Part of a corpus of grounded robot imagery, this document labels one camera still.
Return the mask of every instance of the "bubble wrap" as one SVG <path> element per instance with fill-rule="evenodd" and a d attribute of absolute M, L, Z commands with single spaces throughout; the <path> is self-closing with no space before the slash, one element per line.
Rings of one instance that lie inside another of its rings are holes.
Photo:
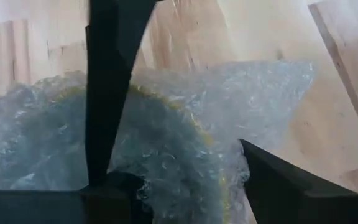
<path fill-rule="evenodd" d="M 277 147 L 312 79 L 306 62 L 145 70 L 131 80 L 109 170 L 145 179 L 139 197 L 153 208 L 154 223 L 244 223 L 249 171 L 236 139 Z M 0 97 L 0 189 L 88 183 L 85 83 L 75 72 Z"/>

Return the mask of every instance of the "plastic packaging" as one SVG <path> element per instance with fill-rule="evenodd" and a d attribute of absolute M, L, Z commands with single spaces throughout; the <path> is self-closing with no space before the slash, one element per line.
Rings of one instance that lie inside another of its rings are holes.
<path fill-rule="evenodd" d="M 109 169 L 146 180 L 139 197 L 154 223 L 243 223 L 249 171 L 236 139 L 276 147 L 312 79 L 306 62 L 145 70 L 132 78 Z M 0 97 L 0 189 L 87 184 L 85 84 L 75 72 Z"/>

